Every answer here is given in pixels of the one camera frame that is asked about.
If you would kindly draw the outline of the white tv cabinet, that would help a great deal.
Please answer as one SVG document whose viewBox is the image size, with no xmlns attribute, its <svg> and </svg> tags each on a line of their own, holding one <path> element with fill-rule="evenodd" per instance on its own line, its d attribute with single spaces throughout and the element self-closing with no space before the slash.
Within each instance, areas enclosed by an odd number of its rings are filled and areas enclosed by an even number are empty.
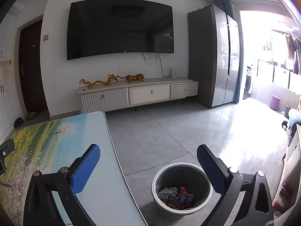
<svg viewBox="0 0 301 226">
<path fill-rule="evenodd" d="M 198 94 L 198 82 L 186 78 L 153 78 L 81 87 L 75 93 L 80 112 L 113 111 L 184 99 Z"/>
</svg>

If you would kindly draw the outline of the landscape printed table mat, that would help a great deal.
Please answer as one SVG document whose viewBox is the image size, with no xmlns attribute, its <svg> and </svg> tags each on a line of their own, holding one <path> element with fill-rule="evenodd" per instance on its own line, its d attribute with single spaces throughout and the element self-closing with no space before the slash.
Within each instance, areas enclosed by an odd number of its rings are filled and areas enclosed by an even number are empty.
<svg viewBox="0 0 301 226">
<path fill-rule="evenodd" d="M 1 225 L 146 225 L 102 111 L 18 130 L 1 175 Z M 91 144 L 100 160 L 81 193 L 70 166 Z"/>
</svg>

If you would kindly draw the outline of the golden dragon figurine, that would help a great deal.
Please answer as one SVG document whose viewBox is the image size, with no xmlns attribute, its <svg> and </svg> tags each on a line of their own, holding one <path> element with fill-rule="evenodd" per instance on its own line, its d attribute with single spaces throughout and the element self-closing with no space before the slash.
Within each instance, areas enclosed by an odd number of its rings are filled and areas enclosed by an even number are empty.
<svg viewBox="0 0 301 226">
<path fill-rule="evenodd" d="M 113 81 L 118 81 L 117 76 L 115 76 L 114 74 L 108 74 L 108 79 L 106 81 L 97 80 L 91 83 L 88 80 L 80 79 L 79 84 L 85 84 L 88 89 L 92 89 L 96 84 L 103 84 L 107 86 L 111 85 Z"/>
</svg>

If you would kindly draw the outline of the grey slippers by door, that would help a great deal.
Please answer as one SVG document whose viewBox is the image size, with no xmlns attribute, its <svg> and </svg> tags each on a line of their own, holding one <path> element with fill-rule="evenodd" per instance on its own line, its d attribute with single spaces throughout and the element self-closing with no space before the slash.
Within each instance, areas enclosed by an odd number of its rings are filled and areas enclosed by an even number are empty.
<svg viewBox="0 0 301 226">
<path fill-rule="evenodd" d="M 25 115 L 25 120 L 32 120 L 36 117 L 37 114 L 38 112 L 28 112 Z"/>
</svg>

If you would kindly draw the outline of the purple small stool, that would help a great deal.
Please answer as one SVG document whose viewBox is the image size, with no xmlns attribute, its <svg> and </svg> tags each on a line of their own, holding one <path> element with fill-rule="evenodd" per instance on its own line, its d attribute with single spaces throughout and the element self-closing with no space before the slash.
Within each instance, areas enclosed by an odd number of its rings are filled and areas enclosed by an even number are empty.
<svg viewBox="0 0 301 226">
<path fill-rule="evenodd" d="M 275 95 L 271 96 L 269 107 L 275 111 L 279 109 L 281 99 Z"/>
</svg>

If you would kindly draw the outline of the white power strip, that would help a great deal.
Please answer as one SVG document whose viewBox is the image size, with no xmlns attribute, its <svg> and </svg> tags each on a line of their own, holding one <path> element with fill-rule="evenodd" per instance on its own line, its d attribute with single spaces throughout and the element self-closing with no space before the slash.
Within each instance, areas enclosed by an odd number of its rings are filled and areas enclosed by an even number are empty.
<svg viewBox="0 0 301 226">
<path fill-rule="evenodd" d="M 176 72 L 175 68 L 172 67 L 171 68 L 171 77 L 172 78 L 176 78 L 175 72 Z"/>
</svg>

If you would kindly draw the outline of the black shoes by door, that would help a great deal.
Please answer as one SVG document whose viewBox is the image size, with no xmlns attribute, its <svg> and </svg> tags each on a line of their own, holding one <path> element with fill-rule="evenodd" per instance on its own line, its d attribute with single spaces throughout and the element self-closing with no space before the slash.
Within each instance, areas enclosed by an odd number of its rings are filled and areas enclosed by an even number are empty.
<svg viewBox="0 0 301 226">
<path fill-rule="evenodd" d="M 18 129 L 19 127 L 21 127 L 24 123 L 24 120 L 21 117 L 18 117 L 15 122 L 14 122 L 14 128 Z"/>
</svg>

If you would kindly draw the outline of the grey double door refrigerator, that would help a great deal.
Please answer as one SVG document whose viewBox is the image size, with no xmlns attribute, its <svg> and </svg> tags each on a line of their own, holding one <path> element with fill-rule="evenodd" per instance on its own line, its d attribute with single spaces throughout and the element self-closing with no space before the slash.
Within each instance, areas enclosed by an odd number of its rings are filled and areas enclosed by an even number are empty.
<svg viewBox="0 0 301 226">
<path fill-rule="evenodd" d="M 215 5 L 188 13 L 188 77 L 199 83 L 196 100 L 212 108 L 234 102 L 240 42 L 237 22 Z"/>
</svg>

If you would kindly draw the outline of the white round trash bin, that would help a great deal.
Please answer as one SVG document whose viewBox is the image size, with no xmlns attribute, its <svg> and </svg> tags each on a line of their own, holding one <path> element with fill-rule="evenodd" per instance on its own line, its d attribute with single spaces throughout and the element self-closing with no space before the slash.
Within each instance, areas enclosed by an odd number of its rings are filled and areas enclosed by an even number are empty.
<svg viewBox="0 0 301 226">
<path fill-rule="evenodd" d="M 151 183 L 159 213 L 177 220 L 200 211 L 210 201 L 213 187 L 200 166 L 177 162 L 160 169 Z"/>
</svg>

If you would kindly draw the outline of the golden tiger figurine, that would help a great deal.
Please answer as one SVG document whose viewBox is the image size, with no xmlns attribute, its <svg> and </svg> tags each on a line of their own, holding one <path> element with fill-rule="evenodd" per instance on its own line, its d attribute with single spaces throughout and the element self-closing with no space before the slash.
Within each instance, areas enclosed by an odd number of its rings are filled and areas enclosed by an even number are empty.
<svg viewBox="0 0 301 226">
<path fill-rule="evenodd" d="M 129 82 L 129 83 L 132 83 L 132 82 L 135 82 L 135 81 L 144 81 L 145 80 L 145 76 L 142 73 L 139 73 L 137 75 L 127 75 L 127 76 L 124 76 L 124 77 L 121 77 L 121 76 L 117 76 L 117 77 L 121 78 L 121 79 L 126 79 L 126 81 Z"/>
</svg>

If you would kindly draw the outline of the white washing machine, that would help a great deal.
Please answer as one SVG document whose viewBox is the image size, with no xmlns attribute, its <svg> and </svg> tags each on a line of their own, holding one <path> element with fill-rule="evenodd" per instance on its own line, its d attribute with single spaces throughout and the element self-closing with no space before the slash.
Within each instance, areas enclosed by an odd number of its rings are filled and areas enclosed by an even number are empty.
<svg viewBox="0 0 301 226">
<path fill-rule="evenodd" d="M 248 98 L 251 95 L 252 92 L 252 71 L 254 67 L 252 65 L 248 65 L 246 69 L 246 78 L 245 78 L 245 84 L 244 84 L 244 93 L 243 93 L 243 99 Z"/>
</svg>

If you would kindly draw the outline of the large black wall television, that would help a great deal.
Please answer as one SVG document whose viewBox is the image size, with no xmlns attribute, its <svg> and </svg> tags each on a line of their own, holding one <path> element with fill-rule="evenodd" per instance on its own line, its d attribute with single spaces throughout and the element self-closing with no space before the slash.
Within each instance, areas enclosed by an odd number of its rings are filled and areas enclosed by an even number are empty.
<svg viewBox="0 0 301 226">
<path fill-rule="evenodd" d="M 174 52 L 172 6 L 145 0 L 84 0 L 70 5 L 67 59 Z"/>
</svg>

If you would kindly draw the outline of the white wall cupboards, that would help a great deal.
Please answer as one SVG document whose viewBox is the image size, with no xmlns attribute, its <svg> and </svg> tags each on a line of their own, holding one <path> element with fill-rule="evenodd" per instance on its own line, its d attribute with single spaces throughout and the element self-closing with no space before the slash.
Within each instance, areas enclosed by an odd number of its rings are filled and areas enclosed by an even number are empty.
<svg viewBox="0 0 301 226">
<path fill-rule="evenodd" d="M 12 62 L 15 20 L 13 14 L 7 13 L 1 22 L 1 136 L 13 128 L 20 115 Z"/>
</svg>

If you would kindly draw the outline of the dark brown entrance door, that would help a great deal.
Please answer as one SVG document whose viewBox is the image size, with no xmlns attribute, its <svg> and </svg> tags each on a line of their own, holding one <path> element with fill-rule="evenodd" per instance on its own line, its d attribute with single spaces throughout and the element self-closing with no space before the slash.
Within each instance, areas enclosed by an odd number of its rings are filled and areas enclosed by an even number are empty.
<svg viewBox="0 0 301 226">
<path fill-rule="evenodd" d="M 20 31 L 18 48 L 19 79 L 27 112 L 48 109 L 40 67 L 40 36 L 42 20 Z"/>
</svg>

